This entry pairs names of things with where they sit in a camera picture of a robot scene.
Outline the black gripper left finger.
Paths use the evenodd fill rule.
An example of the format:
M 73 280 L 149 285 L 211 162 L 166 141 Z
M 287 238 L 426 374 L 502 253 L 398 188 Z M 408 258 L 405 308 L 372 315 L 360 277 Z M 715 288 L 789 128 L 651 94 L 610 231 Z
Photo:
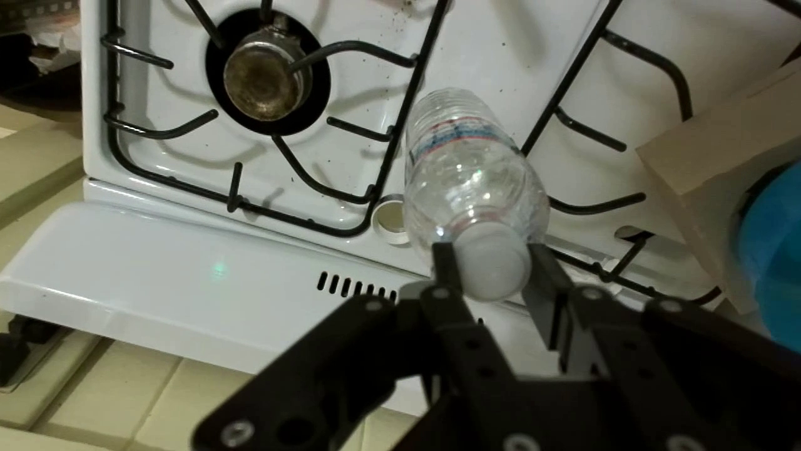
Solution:
M 405 364 L 421 375 L 427 410 L 398 451 L 535 451 L 516 375 L 491 331 L 462 300 L 458 258 L 433 246 L 433 276 L 400 291 Z

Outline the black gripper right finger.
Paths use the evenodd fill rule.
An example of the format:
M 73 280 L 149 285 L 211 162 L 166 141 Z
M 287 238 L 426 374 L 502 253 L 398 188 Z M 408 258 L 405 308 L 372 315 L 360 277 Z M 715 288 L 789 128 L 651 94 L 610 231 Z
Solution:
M 798 451 L 801 356 L 679 298 L 626 308 L 528 247 L 525 308 L 566 375 L 592 384 L 605 432 L 645 451 Z

